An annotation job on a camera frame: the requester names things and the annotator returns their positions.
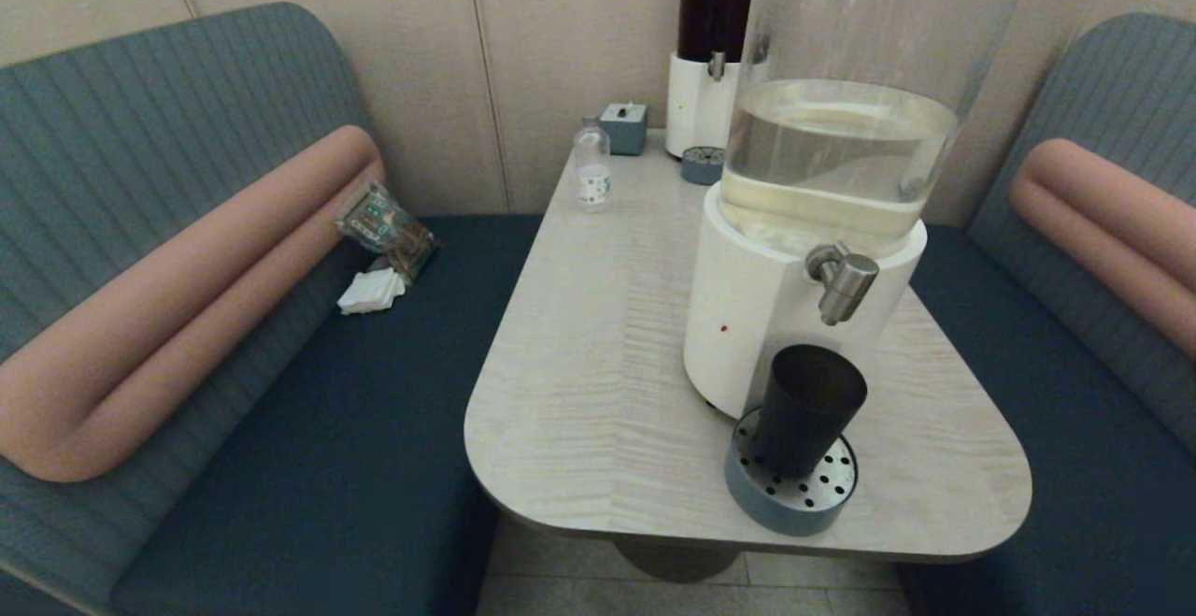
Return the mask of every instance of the small blue box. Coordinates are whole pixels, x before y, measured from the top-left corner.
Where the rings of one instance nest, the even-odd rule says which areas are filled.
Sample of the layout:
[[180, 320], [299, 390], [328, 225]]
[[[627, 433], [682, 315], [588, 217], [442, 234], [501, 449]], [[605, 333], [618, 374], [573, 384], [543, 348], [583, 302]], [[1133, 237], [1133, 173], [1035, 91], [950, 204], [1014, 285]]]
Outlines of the small blue box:
[[598, 126], [610, 135], [610, 152], [616, 157], [636, 157], [643, 152], [643, 138], [648, 130], [646, 105], [606, 105], [598, 117]]

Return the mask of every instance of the black cup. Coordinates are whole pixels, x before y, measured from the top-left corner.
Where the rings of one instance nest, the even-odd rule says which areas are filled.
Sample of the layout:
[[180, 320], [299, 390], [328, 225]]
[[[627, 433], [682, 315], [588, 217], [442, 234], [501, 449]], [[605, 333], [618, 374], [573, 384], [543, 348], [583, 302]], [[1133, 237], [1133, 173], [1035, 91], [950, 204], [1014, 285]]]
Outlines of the black cup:
[[769, 370], [752, 450], [777, 476], [803, 478], [868, 397], [864, 374], [840, 353], [791, 344]]

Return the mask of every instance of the white napkin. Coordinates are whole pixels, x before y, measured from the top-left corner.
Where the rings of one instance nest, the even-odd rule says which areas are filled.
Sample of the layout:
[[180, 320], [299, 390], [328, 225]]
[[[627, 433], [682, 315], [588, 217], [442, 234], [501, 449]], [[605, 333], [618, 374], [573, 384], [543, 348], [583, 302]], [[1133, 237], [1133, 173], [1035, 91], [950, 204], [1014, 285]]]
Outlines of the white napkin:
[[359, 272], [336, 305], [342, 315], [377, 312], [390, 309], [395, 297], [402, 297], [403, 293], [407, 293], [407, 285], [393, 268]]

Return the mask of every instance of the spigot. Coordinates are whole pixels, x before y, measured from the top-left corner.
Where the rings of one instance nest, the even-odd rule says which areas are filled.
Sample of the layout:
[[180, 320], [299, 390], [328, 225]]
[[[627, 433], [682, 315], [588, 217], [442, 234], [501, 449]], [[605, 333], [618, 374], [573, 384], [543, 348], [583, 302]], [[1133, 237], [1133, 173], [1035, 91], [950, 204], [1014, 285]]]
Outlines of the spigot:
[[714, 53], [710, 54], [710, 61], [706, 65], [707, 74], [712, 75], [714, 83], [718, 84], [719, 80], [722, 80], [722, 74], [726, 74], [726, 71], [727, 54], [724, 54], [722, 50], [714, 50]]
[[866, 255], [852, 254], [847, 245], [814, 246], [806, 255], [806, 272], [822, 282], [826, 292], [818, 301], [818, 312], [828, 327], [847, 322], [872, 287], [880, 267]]

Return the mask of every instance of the wooden table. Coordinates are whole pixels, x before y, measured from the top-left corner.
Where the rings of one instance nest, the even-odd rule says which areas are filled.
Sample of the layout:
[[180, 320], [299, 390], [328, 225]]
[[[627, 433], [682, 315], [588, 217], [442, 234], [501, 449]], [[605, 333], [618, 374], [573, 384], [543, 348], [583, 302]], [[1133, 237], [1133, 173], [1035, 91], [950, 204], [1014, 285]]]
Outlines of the wooden table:
[[1030, 508], [1012, 428], [909, 291], [847, 429], [860, 483], [828, 531], [787, 537], [731, 499], [733, 421], [682, 365], [704, 187], [661, 135], [615, 157], [606, 212], [573, 202], [572, 160], [465, 415], [482, 486], [562, 535], [914, 562], [957, 562], [1009, 538]]

